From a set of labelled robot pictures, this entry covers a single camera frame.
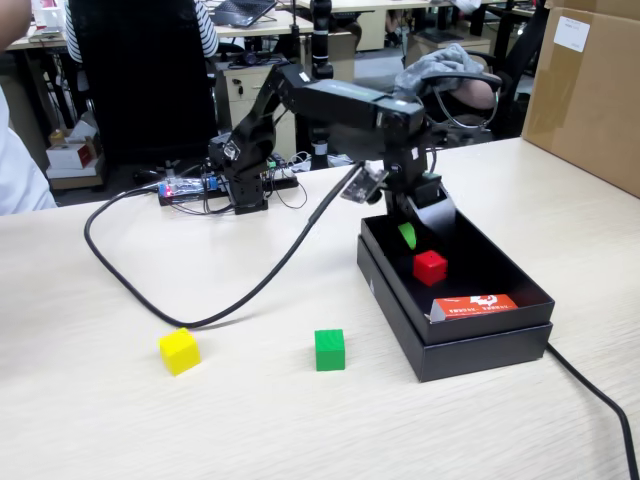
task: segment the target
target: white shirt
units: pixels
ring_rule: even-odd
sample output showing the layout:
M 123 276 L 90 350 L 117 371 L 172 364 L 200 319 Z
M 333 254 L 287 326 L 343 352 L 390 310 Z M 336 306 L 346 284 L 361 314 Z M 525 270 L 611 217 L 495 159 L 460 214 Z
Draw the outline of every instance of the white shirt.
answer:
M 9 106 L 0 88 L 0 215 L 55 206 L 44 175 L 9 128 Z
M 196 15 L 198 16 L 198 26 L 200 27 L 202 51 L 205 57 L 213 57 L 218 50 L 218 35 L 213 27 L 213 22 L 209 18 L 207 7 L 199 0 L 194 0 L 194 3 L 196 5 Z M 67 50 L 69 50 L 71 58 L 78 63 L 82 63 L 82 55 L 80 53 L 80 47 L 78 47 L 76 32 L 73 28 L 73 22 L 71 21 L 71 9 L 68 3 L 65 5 L 65 8 L 67 14 Z

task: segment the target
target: open box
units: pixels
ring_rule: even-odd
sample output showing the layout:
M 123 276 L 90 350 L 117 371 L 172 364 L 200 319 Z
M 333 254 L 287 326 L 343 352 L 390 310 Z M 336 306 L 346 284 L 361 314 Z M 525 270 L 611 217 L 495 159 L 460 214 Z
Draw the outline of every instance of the open box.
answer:
M 390 216 L 365 218 L 358 265 L 422 382 L 542 357 L 555 302 L 460 212 L 444 244 L 420 237 L 410 250 Z M 413 277 L 413 256 L 436 250 L 449 262 L 432 287 Z M 507 294 L 516 310 L 431 323 L 435 298 Z

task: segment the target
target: red cube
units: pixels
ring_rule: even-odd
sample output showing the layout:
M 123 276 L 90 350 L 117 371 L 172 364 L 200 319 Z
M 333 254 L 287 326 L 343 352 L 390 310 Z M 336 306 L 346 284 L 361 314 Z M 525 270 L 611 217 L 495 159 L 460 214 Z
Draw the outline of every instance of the red cube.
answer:
M 413 257 L 413 276 L 427 286 L 447 278 L 447 260 L 429 250 Z

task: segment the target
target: striped shirt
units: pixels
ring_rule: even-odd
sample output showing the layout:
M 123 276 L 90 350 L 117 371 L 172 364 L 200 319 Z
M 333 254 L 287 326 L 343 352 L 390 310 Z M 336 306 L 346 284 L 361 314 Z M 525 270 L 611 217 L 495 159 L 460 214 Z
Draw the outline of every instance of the striped shirt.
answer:
M 196 14 L 198 16 L 198 26 L 200 27 L 200 40 L 202 40 L 202 51 L 205 57 L 213 57 L 218 50 L 218 35 L 213 27 L 213 22 L 209 18 L 209 12 L 207 7 L 204 6 L 199 0 L 194 0 L 196 5 Z M 82 54 L 78 47 L 78 40 L 76 38 L 76 32 L 73 29 L 73 22 L 71 21 L 71 10 L 69 4 L 66 4 L 67 11 L 67 49 L 69 55 L 76 62 L 82 63 Z

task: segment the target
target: office chair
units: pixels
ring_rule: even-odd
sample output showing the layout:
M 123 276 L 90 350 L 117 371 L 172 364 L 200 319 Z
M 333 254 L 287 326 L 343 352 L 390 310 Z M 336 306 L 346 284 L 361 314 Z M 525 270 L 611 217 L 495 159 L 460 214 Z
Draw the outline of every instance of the office chair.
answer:
M 492 68 L 493 74 L 502 80 L 497 111 L 490 124 L 493 140 L 513 138 L 522 133 L 527 105 L 515 101 L 516 90 L 525 69 L 542 48 L 549 17 L 549 10 L 544 8 L 545 2 L 546 0 L 538 2 L 527 28 L 520 35 L 506 58 L 501 60 L 499 57 L 486 53 L 468 51 L 470 55 L 484 59 L 487 65 Z M 509 15 L 507 13 L 503 16 L 500 28 L 506 28 L 503 27 L 503 22 L 509 28 L 513 24 L 513 19 L 509 18 Z M 461 115 L 486 118 L 489 114 L 487 111 L 473 109 L 447 93 L 441 93 L 441 97 L 445 108 L 454 118 Z M 435 95 L 430 94 L 422 97 L 422 101 L 425 104 L 425 109 L 434 120 L 441 122 L 447 119 Z
M 70 0 L 109 163 L 205 157 L 217 135 L 193 0 Z

